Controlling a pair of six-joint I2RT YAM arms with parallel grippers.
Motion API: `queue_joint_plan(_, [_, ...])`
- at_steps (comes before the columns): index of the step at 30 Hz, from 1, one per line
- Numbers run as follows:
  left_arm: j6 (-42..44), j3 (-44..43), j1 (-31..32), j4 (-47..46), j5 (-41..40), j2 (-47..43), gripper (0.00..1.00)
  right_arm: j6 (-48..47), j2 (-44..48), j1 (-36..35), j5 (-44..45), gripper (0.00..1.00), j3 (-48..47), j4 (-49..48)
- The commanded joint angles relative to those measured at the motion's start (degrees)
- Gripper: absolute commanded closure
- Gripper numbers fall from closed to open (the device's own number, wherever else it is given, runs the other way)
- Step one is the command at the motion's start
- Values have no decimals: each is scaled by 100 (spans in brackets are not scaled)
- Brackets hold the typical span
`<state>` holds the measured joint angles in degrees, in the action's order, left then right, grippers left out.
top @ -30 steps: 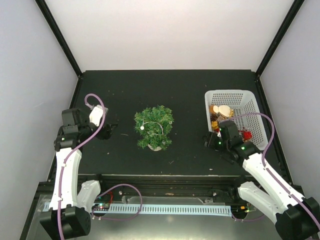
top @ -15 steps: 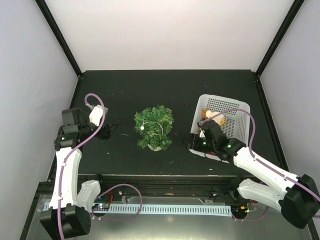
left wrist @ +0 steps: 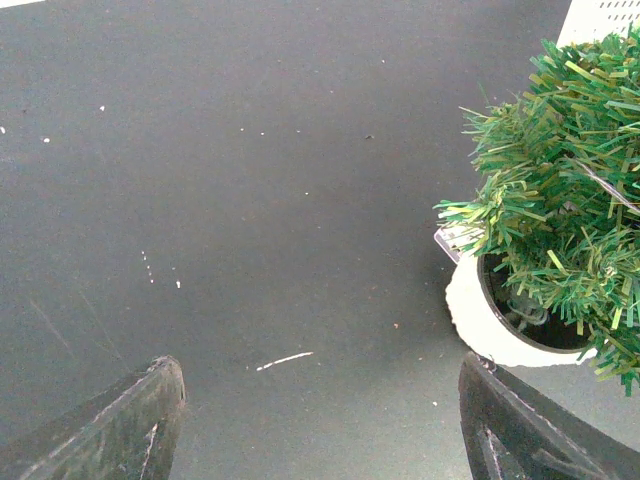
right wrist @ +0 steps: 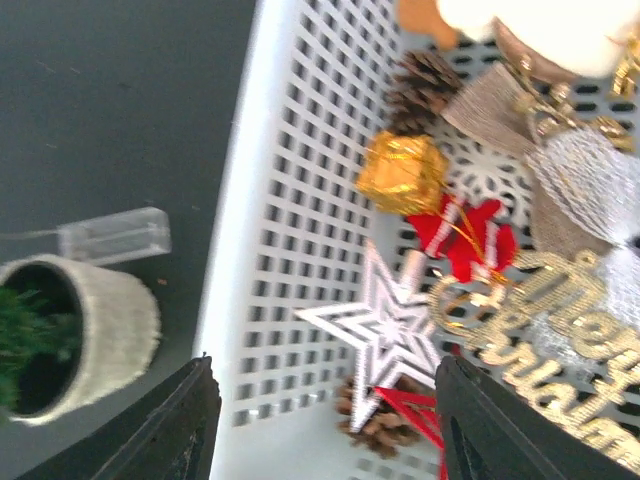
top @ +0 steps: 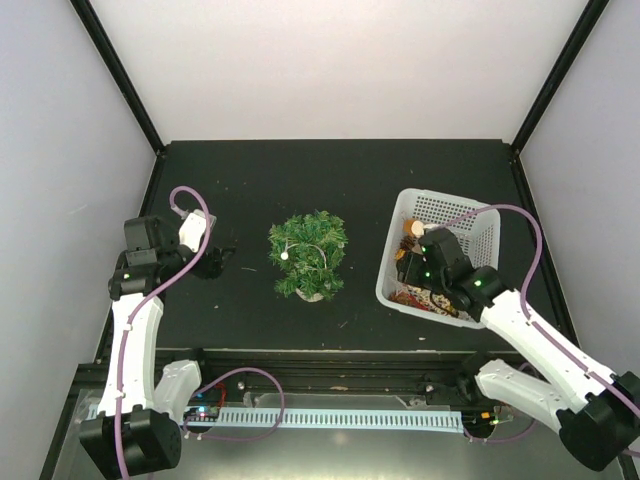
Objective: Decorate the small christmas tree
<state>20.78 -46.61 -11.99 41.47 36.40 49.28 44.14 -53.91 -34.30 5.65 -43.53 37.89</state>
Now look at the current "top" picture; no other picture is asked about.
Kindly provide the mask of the white plastic basket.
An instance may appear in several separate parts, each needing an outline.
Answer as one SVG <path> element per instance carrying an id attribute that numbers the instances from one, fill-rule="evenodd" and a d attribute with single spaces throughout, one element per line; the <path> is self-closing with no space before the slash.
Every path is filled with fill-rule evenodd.
<path id="1" fill-rule="evenodd" d="M 391 216 L 386 242 L 382 254 L 377 277 L 375 294 L 385 307 L 403 314 L 418 317 L 454 327 L 482 330 L 484 326 L 475 322 L 468 314 L 454 317 L 424 310 L 412 305 L 403 305 L 391 300 L 395 293 L 410 293 L 417 301 L 429 299 L 428 293 L 421 293 L 415 288 L 403 287 L 397 280 L 395 254 L 401 240 L 406 236 L 404 223 L 409 219 L 417 219 L 424 224 L 445 224 L 472 210 L 482 208 L 483 203 L 473 199 L 440 193 L 431 190 L 407 188 L 402 190 L 396 199 Z M 499 265 L 501 218 L 498 211 L 493 210 L 473 217 L 468 217 L 453 226 L 450 230 L 469 256 L 474 267 Z"/>

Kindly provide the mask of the white bulb string lights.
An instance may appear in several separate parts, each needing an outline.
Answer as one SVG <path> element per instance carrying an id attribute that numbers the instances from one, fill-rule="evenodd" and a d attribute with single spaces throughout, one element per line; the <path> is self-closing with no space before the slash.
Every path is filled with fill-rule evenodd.
<path id="1" fill-rule="evenodd" d="M 328 269 L 326 253 L 321 247 L 311 243 L 287 243 L 279 254 L 279 259 L 300 272 Z"/>

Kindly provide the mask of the small green christmas tree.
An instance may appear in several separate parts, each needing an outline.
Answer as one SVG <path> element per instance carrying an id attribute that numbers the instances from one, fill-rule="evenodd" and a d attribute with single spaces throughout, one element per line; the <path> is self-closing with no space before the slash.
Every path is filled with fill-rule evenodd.
<path id="1" fill-rule="evenodd" d="M 330 301 L 344 287 L 337 273 L 348 237 L 344 220 L 327 211 L 294 215 L 268 233 L 269 259 L 282 272 L 275 291 L 308 303 Z"/>

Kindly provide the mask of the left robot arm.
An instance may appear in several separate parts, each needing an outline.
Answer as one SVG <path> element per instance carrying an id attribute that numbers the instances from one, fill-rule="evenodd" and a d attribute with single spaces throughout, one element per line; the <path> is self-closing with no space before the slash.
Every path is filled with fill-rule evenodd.
<path id="1" fill-rule="evenodd" d="M 79 439 L 107 479 L 172 469 L 181 457 L 179 424 L 190 397 L 214 388 L 213 372 L 194 360 L 178 360 L 155 376 L 163 285 L 189 268 L 218 277 L 234 249 L 208 247 L 216 218 L 201 210 L 183 216 L 178 229 L 158 216 L 124 224 L 125 250 L 108 282 L 114 321 L 113 351 L 97 416 L 80 426 Z"/>

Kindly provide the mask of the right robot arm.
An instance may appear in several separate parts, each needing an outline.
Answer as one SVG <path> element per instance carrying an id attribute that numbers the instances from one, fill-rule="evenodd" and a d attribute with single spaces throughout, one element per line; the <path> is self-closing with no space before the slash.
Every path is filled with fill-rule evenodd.
<path id="1" fill-rule="evenodd" d="M 490 360 L 454 379 L 457 396 L 510 404 L 554 431 L 583 466 L 601 471 L 639 437 L 639 378 L 596 361 L 552 328 L 491 266 L 476 268 L 446 228 L 415 222 L 415 245 L 397 260 L 399 279 L 444 296 L 458 312 L 507 341 L 533 377 Z"/>

